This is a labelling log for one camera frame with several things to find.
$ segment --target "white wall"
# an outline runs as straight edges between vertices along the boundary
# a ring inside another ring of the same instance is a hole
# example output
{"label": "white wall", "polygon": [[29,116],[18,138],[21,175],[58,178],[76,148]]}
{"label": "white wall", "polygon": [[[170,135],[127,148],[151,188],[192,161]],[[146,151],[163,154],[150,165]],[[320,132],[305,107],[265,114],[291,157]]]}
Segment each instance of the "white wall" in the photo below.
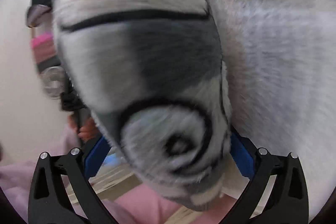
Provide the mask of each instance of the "white wall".
{"label": "white wall", "polygon": [[30,1],[0,0],[1,165],[37,159],[57,143],[68,115],[42,91],[25,26]]}

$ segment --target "person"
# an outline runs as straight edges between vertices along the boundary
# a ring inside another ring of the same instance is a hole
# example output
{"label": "person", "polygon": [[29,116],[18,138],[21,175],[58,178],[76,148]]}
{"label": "person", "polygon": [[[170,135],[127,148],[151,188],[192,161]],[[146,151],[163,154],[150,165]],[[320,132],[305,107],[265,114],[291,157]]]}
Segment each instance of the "person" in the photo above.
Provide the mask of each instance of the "person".
{"label": "person", "polygon": [[[94,120],[89,118],[80,128],[78,135],[76,132],[76,123],[73,117],[69,116],[60,143],[47,150],[50,155],[68,153],[72,148],[79,146],[78,137],[86,142],[98,133],[98,129]],[[35,166],[36,160],[29,160],[0,167],[0,187],[11,205],[27,223],[29,190]],[[236,199],[224,195],[219,198],[214,208],[204,212],[192,224],[219,223],[235,202]],[[133,188],[114,202],[104,199],[102,203],[119,224],[164,224],[181,207],[177,203],[160,197],[144,184]],[[78,215],[85,217],[85,213],[79,205],[74,205],[73,208]]]}

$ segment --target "fan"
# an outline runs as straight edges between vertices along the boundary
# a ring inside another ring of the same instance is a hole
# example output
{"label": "fan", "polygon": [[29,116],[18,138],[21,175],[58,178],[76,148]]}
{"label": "fan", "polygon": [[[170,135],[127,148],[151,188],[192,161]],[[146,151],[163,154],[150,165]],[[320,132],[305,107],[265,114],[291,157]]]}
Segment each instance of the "fan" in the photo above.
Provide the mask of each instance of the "fan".
{"label": "fan", "polygon": [[59,99],[65,90],[66,74],[62,67],[50,67],[41,73],[44,90],[52,99]]}

